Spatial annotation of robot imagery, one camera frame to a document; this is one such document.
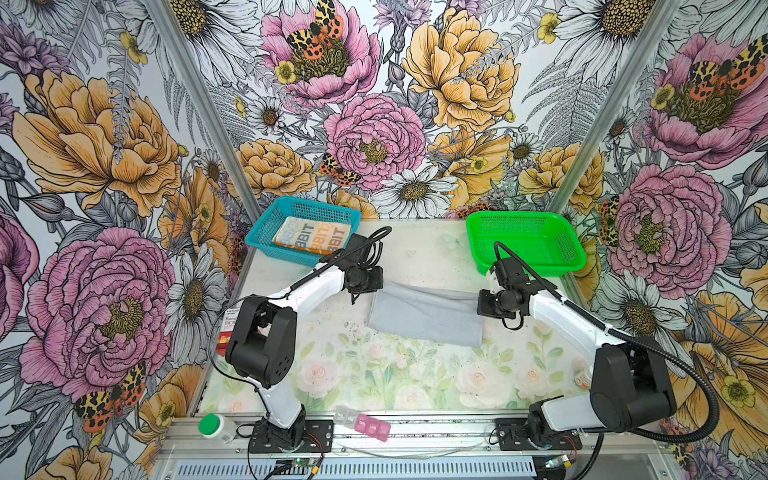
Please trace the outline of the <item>grey towel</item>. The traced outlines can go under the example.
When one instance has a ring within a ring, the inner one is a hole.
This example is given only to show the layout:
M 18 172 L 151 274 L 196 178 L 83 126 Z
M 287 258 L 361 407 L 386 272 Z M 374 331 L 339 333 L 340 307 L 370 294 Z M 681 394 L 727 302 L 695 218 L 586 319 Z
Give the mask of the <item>grey towel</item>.
M 463 347 L 483 341 L 478 295 L 386 282 L 374 294 L 366 326 L 408 339 Z

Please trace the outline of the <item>blue beige patterned towel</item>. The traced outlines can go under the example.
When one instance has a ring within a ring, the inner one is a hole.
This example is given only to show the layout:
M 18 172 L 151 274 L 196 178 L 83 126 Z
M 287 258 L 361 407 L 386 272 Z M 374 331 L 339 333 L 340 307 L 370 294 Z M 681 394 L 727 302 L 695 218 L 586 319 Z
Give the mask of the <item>blue beige patterned towel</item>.
M 272 243 L 319 255 L 327 255 L 346 244 L 351 226 L 344 223 L 287 217 L 275 233 Z

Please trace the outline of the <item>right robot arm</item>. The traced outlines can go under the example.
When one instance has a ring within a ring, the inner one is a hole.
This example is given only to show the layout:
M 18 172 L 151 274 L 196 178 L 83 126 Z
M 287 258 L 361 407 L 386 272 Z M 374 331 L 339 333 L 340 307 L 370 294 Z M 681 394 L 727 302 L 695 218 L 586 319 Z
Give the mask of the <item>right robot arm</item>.
M 502 258 L 489 275 L 492 287 L 479 292 L 479 315 L 502 321 L 533 317 L 576 347 L 591 375 L 586 392 L 529 407 L 524 428 L 533 445 L 545 447 L 575 430 L 629 432 L 676 412 L 666 359 L 655 340 L 626 340 L 552 282 L 527 273 L 519 260 Z

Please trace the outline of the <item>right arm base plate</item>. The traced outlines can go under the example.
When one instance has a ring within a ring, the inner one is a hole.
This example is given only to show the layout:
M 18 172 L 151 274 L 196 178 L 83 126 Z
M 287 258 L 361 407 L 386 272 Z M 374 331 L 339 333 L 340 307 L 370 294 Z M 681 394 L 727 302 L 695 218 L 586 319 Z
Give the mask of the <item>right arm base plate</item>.
M 502 417 L 494 420 L 489 442 L 501 451 L 579 451 L 582 442 L 575 431 L 552 431 L 534 420 Z

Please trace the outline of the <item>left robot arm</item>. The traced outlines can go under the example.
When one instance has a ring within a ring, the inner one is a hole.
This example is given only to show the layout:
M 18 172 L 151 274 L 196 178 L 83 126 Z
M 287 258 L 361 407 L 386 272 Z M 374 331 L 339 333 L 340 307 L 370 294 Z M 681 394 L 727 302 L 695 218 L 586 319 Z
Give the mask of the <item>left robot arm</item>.
M 344 248 L 320 258 L 312 270 L 278 293 L 242 300 L 224 354 L 241 379 L 252 385 L 266 413 L 256 431 L 283 451 L 300 447 L 306 409 L 286 377 L 294 363 L 299 319 L 346 291 L 352 301 L 383 288 L 378 265 L 389 226 L 365 237 L 353 234 Z

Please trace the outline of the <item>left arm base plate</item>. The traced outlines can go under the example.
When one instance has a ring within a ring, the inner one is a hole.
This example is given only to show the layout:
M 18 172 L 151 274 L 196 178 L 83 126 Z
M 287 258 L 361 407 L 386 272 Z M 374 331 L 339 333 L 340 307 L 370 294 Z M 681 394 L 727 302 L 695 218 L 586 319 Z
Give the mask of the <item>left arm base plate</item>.
M 260 421 L 246 438 L 250 454 L 329 453 L 333 435 L 332 420 L 298 419 L 289 429 Z

